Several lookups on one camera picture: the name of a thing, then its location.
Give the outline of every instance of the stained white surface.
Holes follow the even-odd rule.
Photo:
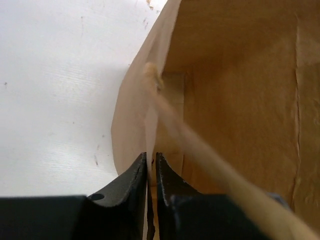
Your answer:
[[[0,0],[0,196],[89,195],[117,176],[119,86],[165,2]]]

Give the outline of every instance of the scratch mark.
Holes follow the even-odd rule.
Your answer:
[[[84,35],[84,16],[81,16],[81,37]]]
[[[151,10],[153,10],[154,7],[153,7],[153,6],[150,6],[150,2],[151,2],[151,0],[146,0],[146,3],[148,4],[149,8],[150,8]]]
[[[94,154],[94,155],[93,155],[93,157],[94,157],[94,162],[95,162],[95,165],[97,165],[97,166],[98,166],[99,164],[98,164],[98,159],[97,159],[97,156],[96,156],[96,154]]]

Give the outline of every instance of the white surface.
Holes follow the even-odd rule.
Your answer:
[[[117,176],[119,86],[165,2],[0,0],[0,196],[89,195]]]

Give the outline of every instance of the black plastic part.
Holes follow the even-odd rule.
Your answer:
[[[0,239],[141,240],[146,186],[142,153],[126,172],[89,197],[0,198]],[[153,220],[148,224],[152,228]]]
[[[268,240],[225,194],[201,194],[156,154],[160,240]]]

